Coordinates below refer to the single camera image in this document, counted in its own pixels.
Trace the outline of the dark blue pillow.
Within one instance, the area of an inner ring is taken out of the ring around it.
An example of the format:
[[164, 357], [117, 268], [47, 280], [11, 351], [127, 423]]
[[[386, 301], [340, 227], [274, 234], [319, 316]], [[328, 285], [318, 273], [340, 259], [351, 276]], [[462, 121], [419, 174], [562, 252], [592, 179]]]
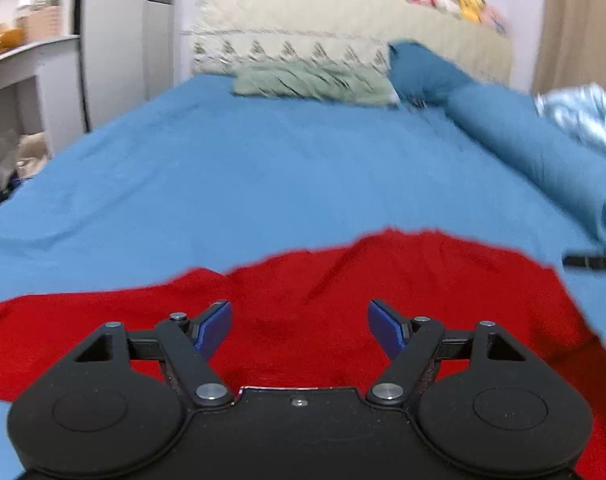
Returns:
[[389, 44], [389, 79], [402, 101], [441, 106], [459, 88], [477, 81], [418, 42]]

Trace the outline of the woven pink basket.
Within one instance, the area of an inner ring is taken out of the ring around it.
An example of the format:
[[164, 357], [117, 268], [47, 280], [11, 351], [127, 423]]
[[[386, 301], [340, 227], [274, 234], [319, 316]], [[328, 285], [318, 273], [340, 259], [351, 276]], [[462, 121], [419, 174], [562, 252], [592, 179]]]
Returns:
[[58, 38], [62, 35], [60, 6], [42, 6], [22, 12], [16, 19], [26, 44]]

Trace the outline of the beige bag on floor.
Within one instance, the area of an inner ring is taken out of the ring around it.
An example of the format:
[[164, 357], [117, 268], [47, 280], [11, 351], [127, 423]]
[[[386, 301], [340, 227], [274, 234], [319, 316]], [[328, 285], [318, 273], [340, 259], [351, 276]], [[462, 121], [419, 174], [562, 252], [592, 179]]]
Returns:
[[12, 174], [21, 180], [36, 176], [49, 162], [45, 133], [22, 134], [8, 130], [0, 136], [0, 184], [7, 184]]

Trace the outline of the white desk shelf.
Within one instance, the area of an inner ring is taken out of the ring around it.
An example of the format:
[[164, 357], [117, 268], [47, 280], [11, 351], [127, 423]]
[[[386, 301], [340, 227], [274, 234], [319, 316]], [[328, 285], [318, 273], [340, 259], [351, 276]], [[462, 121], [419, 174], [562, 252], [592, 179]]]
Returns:
[[0, 92], [32, 86], [33, 109], [53, 158], [87, 131], [79, 70], [79, 36], [26, 44], [0, 55]]

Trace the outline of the blue bed sheet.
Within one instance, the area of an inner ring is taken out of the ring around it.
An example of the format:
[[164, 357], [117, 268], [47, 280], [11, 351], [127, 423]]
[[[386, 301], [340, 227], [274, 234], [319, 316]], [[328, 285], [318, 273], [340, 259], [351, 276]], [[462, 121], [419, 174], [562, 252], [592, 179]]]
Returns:
[[71, 145], [0, 206], [0, 300], [226, 271], [389, 226], [558, 264], [606, 247], [449, 118], [234, 96], [198, 76]]

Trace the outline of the green pillow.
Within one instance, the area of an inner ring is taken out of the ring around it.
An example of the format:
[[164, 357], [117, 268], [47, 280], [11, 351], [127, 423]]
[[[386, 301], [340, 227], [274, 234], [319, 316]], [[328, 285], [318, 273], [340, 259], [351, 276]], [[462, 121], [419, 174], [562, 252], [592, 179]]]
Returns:
[[401, 102], [391, 81], [372, 68], [309, 62], [270, 62], [239, 68], [233, 78], [233, 94], [374, 107]]

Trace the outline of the red knit sweater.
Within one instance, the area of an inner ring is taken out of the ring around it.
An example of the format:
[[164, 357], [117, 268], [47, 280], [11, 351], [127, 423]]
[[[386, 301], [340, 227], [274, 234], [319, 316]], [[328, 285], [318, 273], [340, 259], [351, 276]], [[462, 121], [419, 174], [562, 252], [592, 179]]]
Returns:
[[230, 387], [367, 387], [385, 363], [366, 310], [380, 299], [454, 330], [493, 321], [591, 405], [594, 431], [579, 474], [606, 479], [606, 349], [553, 269], [439, 232], [384, 231], [350, 246], [287, 252], [219, 274], [192, 270], [155, 286], [23, 296], [0, 302], [0, 400], [16, 399], [106, 322], [149, 330], [167, 315], [233, 306], [214, 356]]

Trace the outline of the beige curtain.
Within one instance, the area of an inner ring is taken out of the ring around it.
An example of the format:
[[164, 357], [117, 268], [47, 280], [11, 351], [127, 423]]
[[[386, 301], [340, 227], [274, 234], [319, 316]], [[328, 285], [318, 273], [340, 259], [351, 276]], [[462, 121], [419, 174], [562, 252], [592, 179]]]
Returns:
[[606, 90], [606, 0], [545, 0], [531, 91], [591, 82]]

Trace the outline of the grey white wardrobe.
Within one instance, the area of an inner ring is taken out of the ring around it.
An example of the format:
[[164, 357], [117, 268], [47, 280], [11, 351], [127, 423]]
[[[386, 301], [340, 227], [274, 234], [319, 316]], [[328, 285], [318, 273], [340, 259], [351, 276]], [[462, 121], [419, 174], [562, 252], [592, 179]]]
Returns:
[[174, 0], [75, 0], [90, 131], [173, 86]]

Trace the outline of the yellow plush toy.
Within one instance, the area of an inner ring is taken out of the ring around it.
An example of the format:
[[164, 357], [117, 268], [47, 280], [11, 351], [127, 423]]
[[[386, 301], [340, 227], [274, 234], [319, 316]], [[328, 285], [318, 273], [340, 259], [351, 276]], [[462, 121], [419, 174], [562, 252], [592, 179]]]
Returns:
[[481, 23], [486, 0], [457, 0], [460, 6], [460, 16], [472, 23]]

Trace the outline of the light blue blanket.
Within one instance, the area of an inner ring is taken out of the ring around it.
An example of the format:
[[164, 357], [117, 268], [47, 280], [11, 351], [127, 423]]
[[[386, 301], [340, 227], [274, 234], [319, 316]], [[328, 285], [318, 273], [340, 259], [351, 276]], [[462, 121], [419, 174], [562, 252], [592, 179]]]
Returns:
[[606, 154], [606, 90], [599, 84], [538, 94], [534, 106], [574, 140]]

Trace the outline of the blue rolled duvet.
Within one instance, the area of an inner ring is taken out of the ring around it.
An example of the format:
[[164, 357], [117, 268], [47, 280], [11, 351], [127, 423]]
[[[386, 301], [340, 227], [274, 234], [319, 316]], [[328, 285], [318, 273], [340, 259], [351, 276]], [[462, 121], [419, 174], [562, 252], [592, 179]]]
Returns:
[[446, 113], [472, 139], [530, 180], [606, 247], [606, 155], [538, 115], [532, 96], [497, 84], [467, 84]]

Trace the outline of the cream quilted headboard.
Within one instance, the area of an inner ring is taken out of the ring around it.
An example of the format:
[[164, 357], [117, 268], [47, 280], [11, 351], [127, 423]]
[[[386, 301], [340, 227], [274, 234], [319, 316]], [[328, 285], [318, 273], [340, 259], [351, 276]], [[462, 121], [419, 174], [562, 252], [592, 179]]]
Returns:
[[402, 0], [199, 0], [188, 32], [192, 74], [305, 61], [388, 73], [388, 45], [422, 44], [484, 82], [508, 84], [509, 40], [482, 25]]

